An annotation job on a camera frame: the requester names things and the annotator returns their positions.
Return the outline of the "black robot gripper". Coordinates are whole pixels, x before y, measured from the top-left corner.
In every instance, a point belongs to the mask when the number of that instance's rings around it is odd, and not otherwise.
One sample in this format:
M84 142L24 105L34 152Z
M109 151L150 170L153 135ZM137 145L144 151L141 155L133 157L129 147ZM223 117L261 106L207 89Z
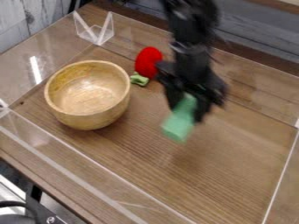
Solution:
M196 123L211 112L212 103L224 104L228 85L211 69L211 47L204 44L186 45L173 41L169 44L173 61L157 62L157 80L162 84L169 109L188 93L196 97L193 119Z

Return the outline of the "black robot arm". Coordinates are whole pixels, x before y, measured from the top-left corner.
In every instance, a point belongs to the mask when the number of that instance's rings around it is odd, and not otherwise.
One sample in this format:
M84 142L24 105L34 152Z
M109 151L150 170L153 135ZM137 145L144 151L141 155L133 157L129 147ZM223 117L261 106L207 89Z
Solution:
M223 106L228 85L211 67L212 44L219 25L219 8L213 0L160 0L168 22L173 61L154 63L169 109L185 94L194 100L192 118L200 123L213 105Z

